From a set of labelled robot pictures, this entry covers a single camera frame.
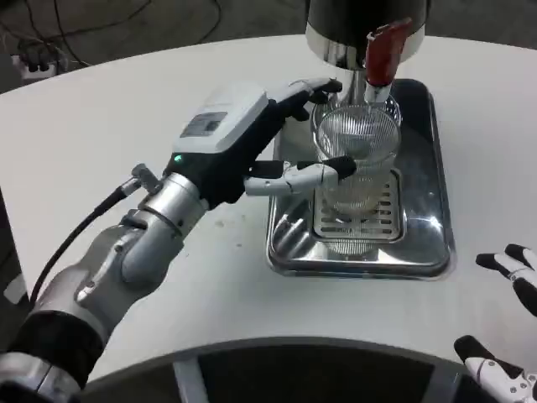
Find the white robotic hand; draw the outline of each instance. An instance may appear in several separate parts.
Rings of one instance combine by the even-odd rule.
[[[537,255],[531,249],[510,244],[503,254],[479,254],[476,263],[511,280],[520,302],[537,317]],[[537,373],[496,359],[472,336],[456,340],[455,350],[473,379],[500,403],[537,402]]]

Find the clear drinking glass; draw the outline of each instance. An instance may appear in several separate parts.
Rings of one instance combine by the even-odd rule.
[[[321,189],[328,205],[345,215],[373,210],[399,149],[397,122],[368,105],[340,107],[325,115],[314,141],[319,159],[350,155],[357,165],[356,173],[339,186]]]

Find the electrical cable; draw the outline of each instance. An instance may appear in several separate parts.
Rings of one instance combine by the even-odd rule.
[[[218,2],[218,0],[212,0],[213,4],[215,5],[216,7],[216,12],[218,13],[218,16],[216,17],[216,22],[214,23],[214,25],[212,26],[211,29],[209,29],[209,31],[203,35],[201,37],[201,39],[199,39],[195,44],[201,44],[203,43],[207,38],[209,38],[209,36],[212,35],[213,32],[215,32],[216,28],[218,28],[218,25],[220,25],[220,22],[222,21],[222,6],[220,5],[220,3]]]
[[[61,255],[64,254],[67,248],[69,248],[69,246],[73,243],[76,237],[78,237],[86,228],[88,228],[92,222],[94,222],[97,218],[99,218],[105,212],[118,204],[125,197],[127,197],[127,195],[125,194],[123,188],[121,186],[117,187],[106,199],[101,202],[101,204],[95,207],[93,212],[91,212],[86,218],[84,218],[84,220],[82,220],[82,222],[78,224],[76,228],[69,234],[69,236],[54,252],[52,257],[44,266],[43,270],[41,271],[41,274],[39,274],[39,278],[35,282],[34,288],[32,289],[32,294],[30,296],[30,306],[32,308],[34,308],[35,303],[37,302],[39,292],[41,291],[41,287],[43,286],[44,280],[47,278],[47,275],[49,275],[53,266],[56,264]]]
[[[56,14],[56,23],[58,24],[58,29],[60,30],[61,38],[64,41],[65,47],[69,52],[72,54],[72,56],[75,58],[75,60],[83,65],[84,67],[88,67],[89,64],[83,61],[78,55],[75,53],[75,51],[70,47],[69,42],[67,41],[67,38],[65,37],[65,31],[64,28],[61,25],[61,18],[60,18],[60,10],[58,8],[58,0],[54,0],[54,12]]]
[[[55,62],[56,62],[56,70],[58,71],[58,74],[60,74],[60,57],[58,54],[54,54],[52,49],[50,48],[49,41],[41,34],[41,32],[37,29],[37,26],[35,25],[34,21],[34,12],[32,11],[32,7],[30,6],[29,0],[24,0],[24,4],[26,5],[26,8],[28,9],[28,16],[30,20],[30,25],[32,26],[32,29],[34,30],[37,37],[43,41],[44,46],[47,48],[51,56],[55,55]]]
[[[80,28],[80,29],[75,29],[73,31],[67,31],[67,32],[65,32],[65,37],[75,36],[75,35],[79,35],[79,34],[87,34],[89,32],[100,31],[102,29],[116,27],[118,25],[125,24],[126,22],[130,21],[131,19],[136,17],[138,14],[140,14],[152,2],[153,2],[153,0],[147,0],[147,2],[142,4],[140,7],[138,7],[136,10],[134,10],[132,13],[130,13],[124,19],[120,19],[118,21],[113,21],[111,23],[106,23],[106,24],[103,24],[103,25],[97,25],[95,27]],[[47,39],[57,39],[57,38],[61,38],[61,35],[49,36]]]

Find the robotic arm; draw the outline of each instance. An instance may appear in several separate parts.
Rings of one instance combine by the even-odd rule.
[[[504,254],[479,254],[476,263],[511,280],[520,302],[537,317],[537,255],[533,251],[510,244]],[[472,336],[459,338],[455,350],[473,379],[498,402],[537,402],[537,373],[495,358]]]
[[[287,117],[306,120],[308,101],[326,102],[327,92],[340,90],[338,81],[316,79],[274,94],[253,84],[213,93],[177,139],[162,179],[139,165],[117,189],[122,198],[143,186],[148,195],[138,209],[100,233],[81,261],[43,292],[0,356],[0,401],[72,401],[115,326],[134,302],[159,287],[208,210],[245,192],[293,194],[352,175],[350,157],[297,166],[256,161]]]

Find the stainless steel tray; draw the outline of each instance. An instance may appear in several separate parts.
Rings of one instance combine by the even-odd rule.
[[[273,197],[267,255],[279,273],[434,279],[450,267],[455,247],[433,99],[413,80],[397,80],[392,95],[403,116],[391,191],[381,199],[392,219],[378,209],[369,221],[338,222],[314,193]],[[309,124],[290,120],[274,158],[315,159]]]

